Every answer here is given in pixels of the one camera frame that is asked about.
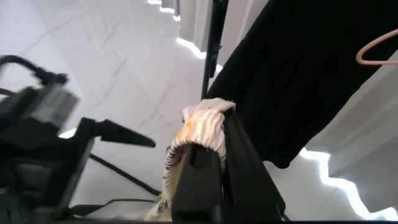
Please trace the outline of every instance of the black cloth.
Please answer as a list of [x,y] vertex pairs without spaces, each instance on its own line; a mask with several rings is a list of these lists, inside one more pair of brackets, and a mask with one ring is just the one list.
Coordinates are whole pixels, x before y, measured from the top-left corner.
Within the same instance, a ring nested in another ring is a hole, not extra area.
[[[236,112],[263,160],[286,168],[379,68],[355,61],[398,28],[398,1],[270,0],[215,79],[209,98]],[[398,37],[365,54],[387,60]]]

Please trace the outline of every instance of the clothes hanger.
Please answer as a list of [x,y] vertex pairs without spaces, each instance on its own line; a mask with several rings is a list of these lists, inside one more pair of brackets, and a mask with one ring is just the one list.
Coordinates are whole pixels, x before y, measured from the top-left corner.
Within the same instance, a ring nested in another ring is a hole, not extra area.
[[362,56],[363,54],[374,47],[376,44],[381,43],[382,41],[395,36],[398,34],[398,29],[390,31],[374,40],[372,40],[370,43],[366,44],[359,52],[356,54],[356,61],[362,65],[398,65],[398,60],[392,60],[392,61],[375,61],[375,60],[363,60]]

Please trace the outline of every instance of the black metal rod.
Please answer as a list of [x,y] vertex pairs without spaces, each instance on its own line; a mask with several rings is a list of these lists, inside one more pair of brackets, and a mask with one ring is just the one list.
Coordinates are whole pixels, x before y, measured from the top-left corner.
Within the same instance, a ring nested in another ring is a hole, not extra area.
[[201,99],[207,98],[209,80],[213,78],[216,70],[218,51],[220,50],[221,36],[229,0],[213,0],[210,18],[210,30],[206,50],[205,71],[201,88]]

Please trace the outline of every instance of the tile floor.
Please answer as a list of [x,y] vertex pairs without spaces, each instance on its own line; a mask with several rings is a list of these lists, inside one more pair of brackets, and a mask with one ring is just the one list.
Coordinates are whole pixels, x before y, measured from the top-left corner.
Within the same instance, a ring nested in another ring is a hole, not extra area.
[[[145,0],[0,0],[0,54],[21,55],[69,74],[81,96],[66,129],[82,116],[111,119],[154,138],[155,149],[97,142],[93,153],[160,189],[165,148],[199,102],[204,60],[177,43],[178,23]],[[0,85],[34,85],[10,65]],[[345,193],[323,185],[318,164],[298,156],[285,170],[267,164],[292,220],[358,220]],[[71,205],[154,198],[89,161]]]

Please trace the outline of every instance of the cloth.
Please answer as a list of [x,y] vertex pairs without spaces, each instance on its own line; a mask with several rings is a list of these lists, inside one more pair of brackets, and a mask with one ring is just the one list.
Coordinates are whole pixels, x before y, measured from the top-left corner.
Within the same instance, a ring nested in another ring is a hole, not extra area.
[[184,125],[166,152],[162,197],[144,217],[145,221],[172,221],[172,200],[185,158],[184,152],[189,149],[190,143],[216,151],[221,170],[225,168],[225,135],[221,128],[225,117],[222,112],[234,106],[232,102],[215,98],[202,100],[199,105],[183,109]]
[[[263,161],[290,165],[379,67],[355,61],[368,42],[398,28],[398,1],[269,0],[209,89],[236,114]],[[387,60],[391,38],[367,60]]]

